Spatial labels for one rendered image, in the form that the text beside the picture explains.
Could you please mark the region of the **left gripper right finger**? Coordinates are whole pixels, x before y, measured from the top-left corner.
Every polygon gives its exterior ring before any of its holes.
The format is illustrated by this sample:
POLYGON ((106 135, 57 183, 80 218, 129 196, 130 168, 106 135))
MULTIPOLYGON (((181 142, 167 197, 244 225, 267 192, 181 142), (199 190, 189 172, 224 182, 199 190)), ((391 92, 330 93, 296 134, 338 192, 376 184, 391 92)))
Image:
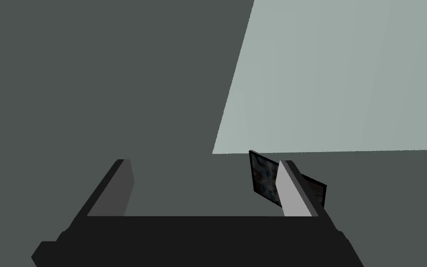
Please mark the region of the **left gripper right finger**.
POLYGON ((291 160, 280 160, 276 187, 285 216, 311 216, 334 226, 304 176, 291 160))

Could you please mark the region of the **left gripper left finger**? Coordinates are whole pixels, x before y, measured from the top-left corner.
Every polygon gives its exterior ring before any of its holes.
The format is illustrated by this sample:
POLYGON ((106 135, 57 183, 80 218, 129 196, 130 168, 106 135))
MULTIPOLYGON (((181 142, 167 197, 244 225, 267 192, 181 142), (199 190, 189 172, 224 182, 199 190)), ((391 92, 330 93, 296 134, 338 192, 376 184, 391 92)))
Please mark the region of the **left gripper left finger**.
POLYGON ((89 216, 123 216, 134 186, 130 159, 118 159, 75 216, 72 225, 89 216))

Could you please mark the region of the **black framed wall picture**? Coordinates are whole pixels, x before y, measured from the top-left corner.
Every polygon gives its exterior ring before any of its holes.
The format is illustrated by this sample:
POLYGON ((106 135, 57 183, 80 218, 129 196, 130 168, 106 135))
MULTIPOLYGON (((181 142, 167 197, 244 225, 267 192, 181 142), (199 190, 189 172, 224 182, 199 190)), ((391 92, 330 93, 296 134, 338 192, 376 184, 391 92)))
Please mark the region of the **black framed wall picture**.
MULTIPOLYGON (((281 207, 276 187, 276 178, 279 168, 278 162, 260 155, 253 150, 249 151, 249 159, 254 192, 281 207)), ((325 206, 327 185, 305 174, 302 176, 307 181, 321 206, 325 206)))

